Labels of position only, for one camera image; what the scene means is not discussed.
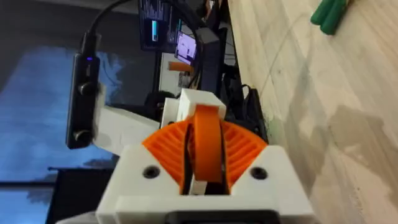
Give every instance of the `black plastic part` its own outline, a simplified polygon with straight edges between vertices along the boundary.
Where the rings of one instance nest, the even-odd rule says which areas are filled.
[[[268,177],[267,171],[261,167],[253,167],[250,170],[250,175],[257,180],[265,180]]]
[[[184,211],[166,215],[166,224],[280,224],[273,210]]]
[[[191,131],[192,131],[192,126],[188,125],[187,132],[185,134],[185,139],[184,139],[184,180],[183,180],[182,195],[189,194],[191,181],[192,181],[192,177],[193,177],[191,158],[190,158],[189,150],[188,150]]]
[[[209,30],[208,35],[200,35],[203,40],[202,68],[199,89],[214,93],[218,98],[222,85],[222,65],[224,65],[225,40],[228,30],[220,29],[217,33]]]
[[[146,167],[142,175],[147,179],[154,179],[160,174],[160,169],[157,166]]]
[[[205,195],[229,195],[228,182],[226,179],[226,156],[223,136],[223,129],[221,128],[221,183],[208,182]]]
[[[93,94],[92,91],[81,91],[81,88],[84,85],[98,86],[99,69],[98,57],[81,53],[75,55],[66,139],[70,149],[87,147],[91,143],[97,91],[92,90]]]
[[[254,133],[268,143],[267,129],[262,115],[259,92],[256,89],[249,91],[250,98],[246,102],[248,116],[256,124]]]

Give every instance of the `black electronic device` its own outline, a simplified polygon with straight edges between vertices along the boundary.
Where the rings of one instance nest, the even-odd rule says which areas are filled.
[[[93,138],[93,122],[100,59],[95,55],[96,35],[82,43],[73,61],[66,144],[70,149],[86,147]]]
[[[181,30],[180,13],[163,0],[139,0],[142,50],[174,53]]]
[[[94,111],[100,69],[100,59],[96,56],[97,41],[99,39],[99,35],[96,33],[97,27],[103,17],[112,11],[112,9],[128,1],[131,0],[115,1],[98,14],[90,29],[83,37],[80,51],[75,55],[66,138],[66,144],[70,149],[78,149],[90,145],[93,136],[95,136]],[[197,41],[196,60],[192,62],[192,66],[195,68],[195,77],[199,78],[202,71],[211,75],[211,73],[215,72],[214,67],[218,68],[214,62],[218,62],[220,56],[218,52],[220,50],[220,40],[195,15],[184,0],[162,0],[162,2],[170,4],[174,12],[178,11],[187,26],[193,31],[193,36]],[[160,40],[161,36],[154,37],[154,39]],[[205,53],[204,57],[208,57],[209,60],[206,59],[203,61],[201,57],[202,52]]]

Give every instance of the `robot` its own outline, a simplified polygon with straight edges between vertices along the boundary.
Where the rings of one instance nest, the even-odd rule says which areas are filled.
[[[192,30],[199,51],[217,42],[205,26]],[[75,57],[67,145],[93,143],[120,159],[97,210],[58,224],[314,221],[285,150],[225,121],[227,107],[213,93],[182,89],[166,98],[161,122],[106,106],[95,43],[90,29]]]

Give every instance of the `black knob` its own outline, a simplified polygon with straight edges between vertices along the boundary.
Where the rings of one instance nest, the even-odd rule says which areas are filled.
[[[73,135],[75,137],[76,142],[81,142],[86,146],[88,146],[91,143],[91,140],[93,139],[91,131],[87,130],[75,131]]]
[[[79,86],[79,93],[82,96],[92,96],[97,92],[97,85],[93,82],[87,82]]]

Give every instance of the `orange object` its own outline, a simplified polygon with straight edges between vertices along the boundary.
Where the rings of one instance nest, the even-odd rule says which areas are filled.
[[[218,108],[197,105],[193,115],[196,180],[221,183],[221,128]]]
[[[193,72],[192,66],[183,62],[169,62],[169,70],[178,72]]]
[[[226,180],[229,189],[267,146],[259,136],[236,124],[223,121]]]
[[[189,121],[170,124],[142,142],[162,167],[179,184],[184,186],[184,142]]]
[[[187,132],[192,134],[185,142]],[[192,118],[158,130],[142,144],[179,184],[181,194],[185,185],[185,144],[196,180],[222,183],[224,159],[229,189],[267,146],[247,129],[220,121],[218,108],[204,105],[197,105]]]

